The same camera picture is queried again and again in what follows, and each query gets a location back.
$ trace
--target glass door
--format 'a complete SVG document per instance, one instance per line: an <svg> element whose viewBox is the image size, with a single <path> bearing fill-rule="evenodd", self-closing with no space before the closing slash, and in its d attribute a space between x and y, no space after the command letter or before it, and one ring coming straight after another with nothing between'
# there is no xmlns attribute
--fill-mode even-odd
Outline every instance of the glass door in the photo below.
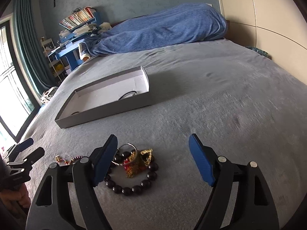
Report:
<svg viewBox="0 0 307 230"><path fill-rule="evenodd" d="M0 24L0 148L18 143L40 106L17 63L9 21Z"/></svg>

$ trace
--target blue blanket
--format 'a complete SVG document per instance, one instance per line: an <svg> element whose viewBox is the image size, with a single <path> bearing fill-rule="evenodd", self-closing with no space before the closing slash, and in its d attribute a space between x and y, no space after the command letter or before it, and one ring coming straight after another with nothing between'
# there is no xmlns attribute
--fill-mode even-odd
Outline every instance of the blue blanket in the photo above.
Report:
<svg viewBox="0 0 307 230"><path fill-rule="evenodd" d="M155 14L129 19L84 41L92 56L127 53L180 43L222 38L225 18L205 3L185 3Z"/></svg>

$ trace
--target black bead bracelet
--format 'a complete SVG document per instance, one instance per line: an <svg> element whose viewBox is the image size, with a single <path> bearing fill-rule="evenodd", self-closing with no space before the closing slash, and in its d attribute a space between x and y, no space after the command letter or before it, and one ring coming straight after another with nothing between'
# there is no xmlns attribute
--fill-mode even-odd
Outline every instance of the black bead bracelet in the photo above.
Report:
<svg viewBox="0 0 307 230"><path fill-rule="evenodd" d="M116 155L114 157L114 162L116 163L121 163L123 162L125 159L127 159L130 156L130 152L125 151L123 152L121 155ZM116 194L120 194L122 193L125 196L130 196L132 194L135 195L140 195L142 194L143 190L147 190L151 187L151 182L157 179L157 173L156 171L159 169L159 166L154 163L151 162L149 164L149 166L147 167L147 169L149 170L149 172L147 173L147 179L141 181L140 185L135 185L132 188L129 187L121 187L120 185L117 185L112 179L111 176L109 175L110 173L112 173L112 169L116 167L116 165L114 163L111 163L110 168L107 172L107 175L105 176L104 180L106 182L106 185L108 188L113 189L114 193Z"/></svg>

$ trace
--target open cardboard box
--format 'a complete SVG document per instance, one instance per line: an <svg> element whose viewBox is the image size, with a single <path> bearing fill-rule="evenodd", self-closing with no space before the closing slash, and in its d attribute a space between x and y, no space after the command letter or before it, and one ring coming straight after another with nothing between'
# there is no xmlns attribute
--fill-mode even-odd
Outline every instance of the open cardboard box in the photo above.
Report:
<svg viewBox="0 0 307 230"><path fill-rule="evenodd" d="M150 104L148 76L139 66L74 90L55 121L60 128L67 128Z"/></svg>

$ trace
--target silver screw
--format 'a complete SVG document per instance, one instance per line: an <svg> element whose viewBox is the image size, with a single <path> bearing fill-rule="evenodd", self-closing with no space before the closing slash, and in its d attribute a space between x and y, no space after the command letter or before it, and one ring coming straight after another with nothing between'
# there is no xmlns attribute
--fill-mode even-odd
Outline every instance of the silver screw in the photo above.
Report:
<svg viewBox="0 0 307 230"><path fill-rule="evenodd" d="M221 162L221 163L224 163L224 162L227 161L227 159L224 156L219 156L218 161Z"/></svg>
<svg viewBox="0 0 307 230"><path fill-rule="evenodd" d="M49 165L49 168L50 168L50 169L54 169L56 166L57 166L57 163L51 163L51 164Z"/></svg>
<svg viewBox="0 0 307 230"><path fill-rule="evenodd" d="M81 158L80 163L87 163L88 160L89 160L88 157L83 157Z"/></svg>
<svg viewBox="0 0 307 230"><path fill-rule="evenodd" d="M251 162L250 165L253 167L253 168L256 168L258 166L258 164L256 162Z"/></svg>

